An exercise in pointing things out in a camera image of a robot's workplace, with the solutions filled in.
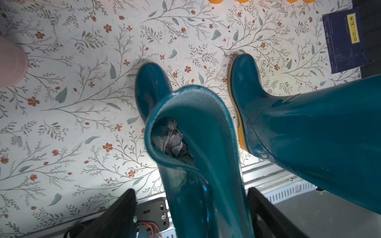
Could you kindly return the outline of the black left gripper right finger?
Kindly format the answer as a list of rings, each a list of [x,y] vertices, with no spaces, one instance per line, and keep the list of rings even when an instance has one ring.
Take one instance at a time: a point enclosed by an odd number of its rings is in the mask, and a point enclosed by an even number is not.
[[[249,188],[247,199],[256,238],[307,237],[255,187]]]

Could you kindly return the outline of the teal boot front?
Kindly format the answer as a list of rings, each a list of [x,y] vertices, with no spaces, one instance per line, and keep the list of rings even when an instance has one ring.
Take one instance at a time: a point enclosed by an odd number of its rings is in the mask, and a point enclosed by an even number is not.
[[[173,90],[156,63],[135,81],[144,141],[157,163],[171,218],[180,238],[252,238],[234,125],[211,90]]]
[[[376,213],[381,211],[381,77],[272,96],[254,58],[228,74],[238,140],[250,154]]]

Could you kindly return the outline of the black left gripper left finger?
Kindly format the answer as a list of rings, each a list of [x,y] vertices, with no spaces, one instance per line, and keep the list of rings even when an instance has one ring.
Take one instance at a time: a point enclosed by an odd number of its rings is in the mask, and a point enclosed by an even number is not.
[[[134,222],[137,208],[135,190],[128,189],[100,217],[85,227],[78,238],[135,238],[138,228]]]

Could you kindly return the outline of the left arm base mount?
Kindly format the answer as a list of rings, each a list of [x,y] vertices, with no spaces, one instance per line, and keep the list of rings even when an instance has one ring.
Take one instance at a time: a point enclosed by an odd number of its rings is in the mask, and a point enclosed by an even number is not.
[[[138,228],[136,238],[153,238],[160,233],[160,229],[169,228],[167,212],[168,210],[163,198],[154,199],[141,205],[137,204],[134,216],[134,222]],[[65,238],[78,238],[77,234],[81,233],[81,231],[93,221],[94,220],[74,225],[68,229],[63,236]]]

